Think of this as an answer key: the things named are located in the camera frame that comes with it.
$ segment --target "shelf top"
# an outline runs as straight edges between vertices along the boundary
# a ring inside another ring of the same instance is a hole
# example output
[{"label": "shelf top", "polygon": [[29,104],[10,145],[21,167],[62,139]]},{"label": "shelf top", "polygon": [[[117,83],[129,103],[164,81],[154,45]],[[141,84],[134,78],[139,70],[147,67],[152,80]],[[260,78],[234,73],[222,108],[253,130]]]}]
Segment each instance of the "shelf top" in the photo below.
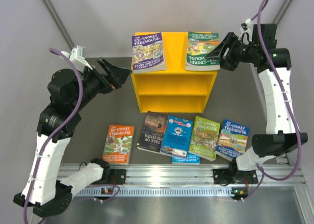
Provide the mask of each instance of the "shelf top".
[{"label": "shelf top", "polygon": [[[154,33],[157,32],[137,32],[135,35]],[[188,32],[162,32],[161,34],[167,69],[165,71],[141,73],[137,75],[213,75],[217,72],[185,70]]]}]

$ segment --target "gray tabletop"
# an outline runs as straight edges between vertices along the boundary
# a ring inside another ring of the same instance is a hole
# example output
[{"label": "gray tabletop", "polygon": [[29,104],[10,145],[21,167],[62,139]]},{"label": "gray tabletop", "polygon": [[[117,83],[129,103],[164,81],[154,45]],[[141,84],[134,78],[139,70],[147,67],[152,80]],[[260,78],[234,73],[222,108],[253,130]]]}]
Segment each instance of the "gray tabletop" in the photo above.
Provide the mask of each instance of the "gray tabletop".
[{"label": "gray tabletop", "polygon": [[[96,59],[88,59],[91,64]],[[107,58],[111,64],[130,68],[130,58]],[[203,114],[172,114],[175,117],[194,120],[201,116],[216,122],[224,119],[250,128],[249,148],[254,134],[263,134],[266,120],[256,89],[256,84],[247,64],[240,64],[234,72],[219,70],[209,101]],[[80,113],[82,120],[67,146],[63,163],[89,162],[103,154],[110,124],[133,125],[134,139],[130,164],[170,164],[171,157],[137,149],[146,114],[140,113],[131,77],[121,89],[110,94],[96,96]],[[214,162],[201,159],[201,164],[225,164],[228,161],[217,156]]]}]

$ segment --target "white wall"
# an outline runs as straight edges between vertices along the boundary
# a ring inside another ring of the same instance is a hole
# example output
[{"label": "white wall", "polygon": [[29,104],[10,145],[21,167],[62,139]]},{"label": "white wall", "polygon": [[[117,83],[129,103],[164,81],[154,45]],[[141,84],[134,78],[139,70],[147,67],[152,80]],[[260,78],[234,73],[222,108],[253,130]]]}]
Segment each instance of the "white wall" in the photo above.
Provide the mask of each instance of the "white wall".
[{"label": "white wall", "polygon": [[47,84],[66,67],[48,49],[67,46],[40,0],[1,0],[0,21],[0,223],[21,224],[13,197],[29,176]]},{"label": "white wall", "polygon": [[[262,0],[51,0],[75,44],[88,57],[131,56],[131,36],[141,31],[219,32],[221,38],[256,14]],[[270,0],[272,22],[284,0]]]},{"label": "white wall", "polygon": [[291,54],[291,94],[293,109],[302,132],[309,141],[302,147],[301,168],[312,197],[314,197],[314,3],[313,0],[294,0],[277,29],[278,47],[288,48]]}]

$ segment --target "orange book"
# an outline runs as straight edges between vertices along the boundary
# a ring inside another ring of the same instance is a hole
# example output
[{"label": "orange book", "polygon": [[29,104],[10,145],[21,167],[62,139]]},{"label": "orange book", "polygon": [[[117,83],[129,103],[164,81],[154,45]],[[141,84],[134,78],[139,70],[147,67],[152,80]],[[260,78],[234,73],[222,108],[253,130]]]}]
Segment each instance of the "orange book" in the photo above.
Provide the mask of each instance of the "orange book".
[{"label": "orange book", "polygon": [[133,133],[133,126],[111,124],[107,134],[103,160],[110,164],[128,165]]}]

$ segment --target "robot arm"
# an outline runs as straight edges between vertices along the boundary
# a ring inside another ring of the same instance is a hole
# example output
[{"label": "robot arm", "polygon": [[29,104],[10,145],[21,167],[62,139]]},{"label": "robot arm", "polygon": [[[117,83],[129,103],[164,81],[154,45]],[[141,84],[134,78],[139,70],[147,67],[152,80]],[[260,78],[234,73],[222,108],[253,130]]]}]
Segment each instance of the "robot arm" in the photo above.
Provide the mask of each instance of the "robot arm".
[{"label": "robot arm", "polygon": [[[289,87],[291,60],[289,51],[285,48],[276,48],[276,24],[262,25],[262,35],[268,53],[285,86],[288,102],[292,109],[292,100]],[[247,62],[257,67],[262,82],[267,109],[267,134],[254,135],[252,147],[243,155],[229,164],[232,177],[255,170],[256,164],[290,152],[297,148],[296,133],[286,108],[283,93],[278,85],[277,78],[270,68],[262,50],[257,32],[257,25],[253,26],[250,19],[242,24],[242,35],[237,37],[233,32],[227,34],[221,44],[209,53],[206,58],[220,60],[222,69],[234,71],[239,62]],[[301,143],[308,140],[307,133],[300,133]]]},{"label": "robot arm", "polygon": [[[121,88],[131,73],[131,70],[119,68],[106,62],[103,58],[98,63],[106,74],[100,74],[91,67],[83,56],[84,47],[76,46],[71,53],[63,52],[80,72],[83,85],[82,110],[97,94],[110,93]],[[33,181],[32,192],[28,206],[34,206],[33,213],[39,217],[48,217],[62,213],[70,204],[72,198],[89,184],[103,180],[107,181],[110,165],[101,159],[93,159],[84,169],[57,181],[63,153],[73,136],[76,125],[80,122],[79,113],[57,133],[40,151],[48,136],[58,128],[73,112],[78,101],[78,80],[71,69],[57,71],[48,84],[51,103],[40,114],[37,126],[37,146],[35,158],[27,184],[23,191],[14,196],[14,202],[24,206],[26,196]],[[40,164],[36,178],[33,178],[37,158]]]}]

